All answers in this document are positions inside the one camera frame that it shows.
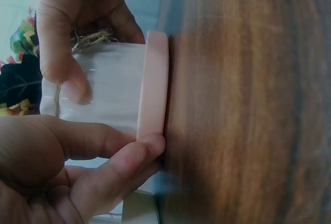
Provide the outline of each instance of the wood grain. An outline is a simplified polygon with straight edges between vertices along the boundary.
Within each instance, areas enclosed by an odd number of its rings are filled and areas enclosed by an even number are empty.
[[[161,7],[162,223],[331,223],[331,0]]]

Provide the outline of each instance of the twine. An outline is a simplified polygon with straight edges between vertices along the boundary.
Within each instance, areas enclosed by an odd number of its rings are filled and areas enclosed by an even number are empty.
[[[89,34],[86,36],[78,36],[75,31],[75,37],[71,40],[72,54],[80,53],[82,50],[95,46],[102,43],[118,42],[114,37],[111,29],[103,29],[97,33]],[[54,93],[54,116],[59,118],[60,107],[59,107],[59,96],[61,88],[59,85],[56,86]]]

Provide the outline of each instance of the white container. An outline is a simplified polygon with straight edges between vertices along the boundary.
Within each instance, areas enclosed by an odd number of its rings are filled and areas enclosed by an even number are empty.
[[[166,34],[150,31],[146,45],[107,43],[87,48],[74,56],[87,75],[92,100],[87,105],[72,103],[59,94],[61,119],[104,123],[137,139],[149,133],[162,133],[166,111],[169,50]],[[43,79],[41,114],[54,115],[56,85]],[[69,160],[67,165],[95,168],[107,160]],[[153,192],[153,180],[141,188]],[[121,221],[116,208],[114,219]]]

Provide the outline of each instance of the pink lid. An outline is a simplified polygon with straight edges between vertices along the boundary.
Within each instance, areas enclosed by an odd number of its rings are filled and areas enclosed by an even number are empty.
[[[149,31],[141,83],[137,139],[149,133],[163,133],[168,74],[168,37],[165,33]]]

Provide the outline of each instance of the finger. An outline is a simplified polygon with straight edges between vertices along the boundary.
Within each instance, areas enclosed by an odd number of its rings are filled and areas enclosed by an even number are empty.
[[[70,188],[58,186],[50,190],[45,197],[65,223],[84,223],[74,205],[71,203],[69,195]]]
[[[110,158],[135,138],[105,124],[78,123],[42,116],[59,141],[65,159]]]
[[[124,0],[108,14],[108,17],[118,34],[124,37],[126,42],[145,44],[143,32]]]
[[[119,196],[112,203],[102,207],[98,210],[96,215],[103,215],[111,212],[114,206],[118,205],[123,199],[128,197],[131,193],[137,190],[143,183],[147,181],[151,176],[153,176],[160,169],[160,165],[158,162],[153,162],[143,171],[141,171],[136,178],[134,178],[124,190],[119,194]]]
[[[82,0],[39,0],[37,32],[39,36],[40,69],[43,76],[61,85],[74,102],[88,97],[86,76],[71,55],[71,23]]]
[[[71,187],[84,174],[94,170],[94,168],[85,168],[81,166],[64,166],[60,173],[49,180],[43,191],[47,191],[56,186]]]
[[[20,211],[26,212],[26,200],[18,192],[0,181],[0,223],[20,222]]]
[[[88,221],[103,207],[118,201],[137,172],[162,154],[164,148],[162,136],[149,135],[126,145],[107,163],[81,177],[72,187],[70,198],[83,220]]]
[[[58,213],[41,195],[31,196],[26,200],[29,223],[45,223],[45,220],[57,220]]]

